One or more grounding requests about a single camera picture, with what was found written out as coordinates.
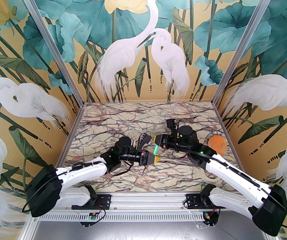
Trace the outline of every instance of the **orange sponge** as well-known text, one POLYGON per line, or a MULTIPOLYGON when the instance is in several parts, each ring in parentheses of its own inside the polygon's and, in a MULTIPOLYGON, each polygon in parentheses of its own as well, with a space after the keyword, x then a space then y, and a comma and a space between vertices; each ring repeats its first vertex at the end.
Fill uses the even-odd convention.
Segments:
POLYGON ((226 152, 228 148, 226 139, 220 135, 212 136, 208 141, 208 145, 220 155, 226 152))

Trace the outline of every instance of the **painted wall mural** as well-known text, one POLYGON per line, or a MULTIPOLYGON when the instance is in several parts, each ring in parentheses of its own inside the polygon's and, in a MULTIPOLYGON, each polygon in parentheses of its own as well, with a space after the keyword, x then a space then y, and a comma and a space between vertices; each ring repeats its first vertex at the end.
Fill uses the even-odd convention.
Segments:
MULTIPOLYGON (((80 93, 90 102, 210 100, 258 3, 35 1, 80 93)), ((251 44, 269 34, 263 22, 251 44)), ((51 59, 41 43, 34 46, 51 59)))
POLYGON ((22 0, 0 0, 0 239, 17 239, 24 189, 55 164, 79 110, 22 0))
POLYGON ((260 24, 270 35, 249 47, 217 107, 245 171, 287 197, 287 0, 272 0, 260 24))

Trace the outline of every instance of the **bird beak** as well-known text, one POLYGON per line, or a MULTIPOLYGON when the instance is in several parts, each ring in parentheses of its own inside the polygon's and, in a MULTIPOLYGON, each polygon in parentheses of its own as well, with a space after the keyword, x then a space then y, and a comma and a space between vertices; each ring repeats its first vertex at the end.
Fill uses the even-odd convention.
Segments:
POLYGON ((153 35, 155 35, 155 34, 153 34, 153 33, 149 34, 149 35, 146 37, 146 39, 143 40, 143 41, 137 46, 137 48, 138 48, 139 46, 143 45, 145 42, 147 42, 147 41, 150 39, 150 37, 152 37, 153 35))

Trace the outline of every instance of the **marble floor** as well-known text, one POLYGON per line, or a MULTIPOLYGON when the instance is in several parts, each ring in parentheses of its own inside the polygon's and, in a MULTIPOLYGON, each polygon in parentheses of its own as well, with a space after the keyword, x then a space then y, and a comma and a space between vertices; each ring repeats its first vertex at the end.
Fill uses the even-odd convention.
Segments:
MULTIPOLYGON (((169 118, 178 119, 180 126, 190 125, 197 131, 200 143, 206 144, 213 135, 225 137, 210 102, 90 103, 86 105, 64 166, 100 156, 122 136, 137 140, 141 133, 150 136, 169 134, 165 123, 169 118)), ((152 153, 154 145, 145 149, 152 153)), ((158 163, 133 166, 126 174, 107 174, 89 183, 98 192, 200 191, 207 183, 224 190, 233 189, 215 175, 193 166, 188 158, 176 159, 183 156, 182 153, 159 149, 157 155, 160 156, 158 163)), ((229 146, 223 157, 237 166, 229 146)), ((127 168, 128 165, 122 162, 122 167, 113 173, 127 168)))

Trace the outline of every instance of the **marble surface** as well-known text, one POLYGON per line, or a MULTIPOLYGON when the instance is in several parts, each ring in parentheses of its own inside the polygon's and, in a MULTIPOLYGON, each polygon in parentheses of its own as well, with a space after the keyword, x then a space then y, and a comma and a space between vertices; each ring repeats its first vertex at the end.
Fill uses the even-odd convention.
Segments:
MULTIPOLYGON (((213 135, 224 136, 210 102, 91 103, 86 105, 64 166, 100 156, 122 136, 137 140, 141 133, 170 134, 165 122, 169 118, 178 119, 180 126, 190 125, 197 131, 200 143, 207 144, 213 135)), ((145 149, 152 153, 154 145, 151 143, 145 149)), ((200 191, 207 183, 224 190, 233 189, 215 175, 193 166, 187 157, 177 159, 183 153, 159 149, 157 155, 160 156, 158 163, 133 166, 126 174, 107 174, 89 183, 99 192, 200 191)), ((237 166, 229 146, 223 157, 237 166)), ((122 167, 113 174, 127 168, 122 162, 122 167)))

